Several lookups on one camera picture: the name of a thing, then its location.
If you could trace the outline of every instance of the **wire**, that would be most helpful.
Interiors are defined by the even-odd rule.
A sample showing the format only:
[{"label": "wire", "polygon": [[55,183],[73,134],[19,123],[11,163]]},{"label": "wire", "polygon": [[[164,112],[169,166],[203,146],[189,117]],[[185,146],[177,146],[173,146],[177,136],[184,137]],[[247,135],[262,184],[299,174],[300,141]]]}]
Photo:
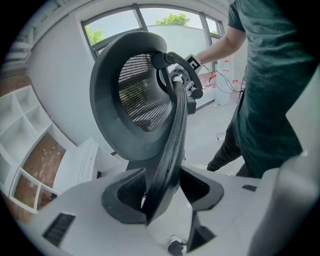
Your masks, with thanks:
[{"label": "wire", "polygon": [[211,70],[210,68],[208,68],[206,65],[204,65],[204,67],[206,68],[206,70],[208,70],[209,72],[212,72],[212,73],[214,73],[214,72],[217,72],[217,73],[219,73],[223,78],[224,78],[224,81],[226,82],[226,85],[230,88],[230,86],[232,87],[232,88],[230,88],[232,91],[234,91],[235,93],[240,93],[241,91],[237,91],[234,87],[233,87],[233,85],[229,82],[229,80],[228,80],[228,78],[224,75],[224,74],[222,74],[222,73],[220,73],[218,70],[216,70],[216,69],[214,69],[214,70]]},{"label": "wire", "polygon": [[216,139],[214,139],[214,140],[215,140],[215,142],[217,142],[217,143],[223,143],[223,142],[225,141],[225,139],[221,139],[221,138],[219,138],[219,136],[218,136],[218,135],[221,135],[221,134],[223,134],[223,135],[224,135],[224,137],[226,137],[226,133],[225,133],[225,132],[215,133],[215,134],[214,134],[214,135],[215,135],[215,137],[216,137]]},{"label": "wire", "polygon": [[[210,73],[213,73],[212,72],[212,70],[210,70],[207,66],[205,66],[205,65],[203,65],[205,68],[206,68],[206,70],[207,71],[209,71]],[[213,82],[214,82],[214,84],[215,84],[215,86],[220,90],[220,91],[222,91],[222,92],[224,92],[224,93],[226,93],[226,94],[235,94],[235,93],[238,93],[238,91],[235,91],[235,92],[227,92],[227,91],[224,91],[224,90],[222,90],[218,85],[217,85],[217,83],[215,82],[215,80],[213,79]]]},{"label": "wire", "polygon": [[208,72],[210,72],[210,73],[214,73],[214,72],[218,72],[223,78],[224,78],[224,81],[225,81],[225,83],[226,83],[226,85],[229,87],[229,89],[230,90],[232,90],[233,92],[227,92],[227,91],[224,91],[224,90],[222,90],[218,85],[217,85],[217,83],[215,82],[215,80],[213,79],[213,82],[214,82],[214,84],[215,84],[215,86],[220,90],[220,91],[222,91],[222,92],[224,92],[224,93],[226,93],[226,94],[235,94],[235,93],[241,93],[242,91],[240,90],[240,91],[237,91],[232,85],[231,85],[231,83],[229,82],[229,80],[227,79],[227,77],[224,75],[224,74],[221,74],[218,70],[211,70],[210,68],[208,68],[206,65],[203,65],[205,68],[206,68],[206,70],[208,71]]}]

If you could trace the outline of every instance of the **mesh backrest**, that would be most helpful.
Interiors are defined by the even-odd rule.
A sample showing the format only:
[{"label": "mesh backrest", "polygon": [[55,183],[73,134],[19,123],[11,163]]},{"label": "mesh backrest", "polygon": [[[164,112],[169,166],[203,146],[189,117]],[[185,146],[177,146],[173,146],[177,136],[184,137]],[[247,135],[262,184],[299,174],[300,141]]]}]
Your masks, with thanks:
[{"label": "mesh backrest", "polygon": [[119,96],[132,122],[145,132],[157,128],[170,99],[155,80],[153,53],[131,57],[123,66],[119,80]]}]

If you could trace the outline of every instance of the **floor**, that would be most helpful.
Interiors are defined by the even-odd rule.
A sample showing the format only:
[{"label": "floor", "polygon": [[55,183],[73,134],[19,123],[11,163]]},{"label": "floor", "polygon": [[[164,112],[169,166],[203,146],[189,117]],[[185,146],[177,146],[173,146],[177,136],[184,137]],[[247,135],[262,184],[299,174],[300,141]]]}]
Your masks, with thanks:
[{"label": "floor", "polygon": [[[48,133],[43,136],[39,143],[35,146],[30,156],[26,160],[23,169],[35,177],[38,181],[52,188],[55,176],[58,171],[60,162],[66,150],[61,147]],[[37,186],[20,176],[14,197],[27,206],[34,207]],[[37,202],[37,210],[48,204],[51,200],[51,193],[45,190],[40,190]],[[12,207],[12,211],[20,211],[17,207]],[[16,212],[12,212],[14,217],[19,216]],[[23,222],[29,220],[28,217],[22,219]]]},{"label": "floor", "polygon": [[25,68],[0,73],[0,97],[31,84]]},{"label": "floor", "polygon": [[2,195],[2,198],[4,199],[9,211],[12,214],[12,217],[21,223],[27,223],[31,217],[34,215],[33,213],[23,209],[22,207],[15,204],[13,201],[11,201],[7,196],[0,193]]},{"label": "floor", "polygon": [[[220,149],[217,134],[225,133],[237,106],[238,93],[230,96],[229,103],[221,106],[212,103],[188,116],[185,139],[185,165],[207,169],[208,163]],[[244,164],[242,157],[218,170],[219,173],[236,175]]]},{"label": "floor", "polygon": [[[215,141],[216,133],[224,133],[237,106],[238,94],[232,94],[227,105],[208,105],[188,117],[185,140],[185,165],[195,166],[207,172],[207,164],[221,147]],[[227,164],[217,172],[235,175],[243,165],[242,157]],[[192,208],[181,188],[174,195],[167,211],[153,221],[147,231],[156,244],[168,249],[173,235],[188,240],[191,228]]]}]

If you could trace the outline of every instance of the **person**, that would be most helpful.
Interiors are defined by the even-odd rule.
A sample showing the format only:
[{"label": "person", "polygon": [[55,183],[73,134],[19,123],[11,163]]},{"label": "person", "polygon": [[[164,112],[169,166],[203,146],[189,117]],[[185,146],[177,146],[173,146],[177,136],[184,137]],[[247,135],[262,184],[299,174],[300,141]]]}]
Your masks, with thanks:
[{"label": "person", "polygon": [[171,236],[168,252],[173,256],[184,255],[187,252],[187,242],[176,235]]},{"label": "person", "polygon": [[297,40],[298,30],[274,0],[235,0],[221,39],[197,57],[204,64],[248,42],[246,89],[208,171],[243,156],[237,176],[261,178],[302,152],[286,113],[303,92],[317,62]]}]

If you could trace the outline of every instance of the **window frame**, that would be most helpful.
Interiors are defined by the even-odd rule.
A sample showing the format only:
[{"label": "window frame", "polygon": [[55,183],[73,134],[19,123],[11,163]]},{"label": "window frame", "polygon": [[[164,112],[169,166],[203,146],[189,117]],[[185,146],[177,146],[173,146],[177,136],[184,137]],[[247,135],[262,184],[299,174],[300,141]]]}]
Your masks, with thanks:
[{"label": "window frame", "polygon": [[[99,56],[98,51],[103,49],[104,47],[106,47],[107,45],[109,45],[113,40],[117,39],[118,37],[129,33],[129,32],[134,32],[134,31],[148,31],[148,27],[146,25],[146,22],[144,20],[144,17],[141,14],[141,9],[148,9],[148,8],[161,8],[161,9],[173,9],[173,10],[178,10],[178,11],[183,11],[183,12],[188,12],[188,13],[192,13],[192,14],[196,14],[199,16],[201,23],[202,23],[202,29],[205,31],[206,34],[206,38],[207,38],[207,43],[209,45],[209,47],[212,45],[212,38],[216,38],[216,39],[220,39],[224,34],[224,27],[221,21],[206,15],[204,12],[199,12],[199,11],[195,11],[189,8],[185,8],[185,7],[181,7],[181,6],[176,6],[176,5],[171,5],[171,4],[161,4],[161,3],[144,3],[144,4],[137,4],[137,3],[133,3],[131,5],[128,6],[124,6],[124,7],[120,7],[120,8],[116,8],[116,9],[112,9],[112,10],[108,10],[105,12],[102,12],[98,15],[95,15],[87,20],[81,21],[81,26],[82,26],[82,30],[86,39],[86,42],[90,48],[90,51],[92,53],[92,56],[94,58],[94,60],[96,60]],[[130,11],[132,10],[134,12],[135,18],[139,24],[139,28],[134,28],[131,30],[127,30],[127,31],[123,31],[120,32],[118,34],[109,36],[105,39],[103,39],[100,42],[95,43],[94,45],[91,45],[87,31],[86,31],[86,26],[89,25],[90,23],[93,23],[96,20],[102,19],[104,17],[113,15],[113,14],[117,14],[117,13],[121,13],[121,12],[125,12],[125,11]],[[213,34],[210,32],[209,30],[209,26],[208,26],[208,22],[207,22],[207,18],[216,22],[217,24],[217,31],[219,33],[218,34]]]}]

